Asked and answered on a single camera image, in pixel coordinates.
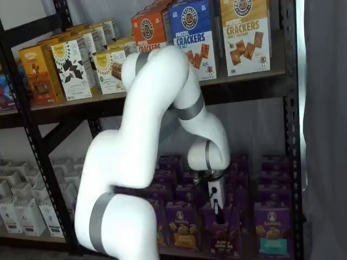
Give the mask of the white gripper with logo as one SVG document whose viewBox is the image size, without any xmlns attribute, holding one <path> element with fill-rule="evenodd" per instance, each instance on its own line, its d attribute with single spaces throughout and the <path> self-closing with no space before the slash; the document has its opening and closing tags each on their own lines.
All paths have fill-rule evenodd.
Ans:
<svg viewBox="0 0 347 260">
<path fill-rule="evenodd" d="M 224 224 L 223 208 L 226 201 L 225 181 L 224 178 L 208 182 L 209 201 L 214 208 L 215 221 L 217 225 Z"/>
</svg>

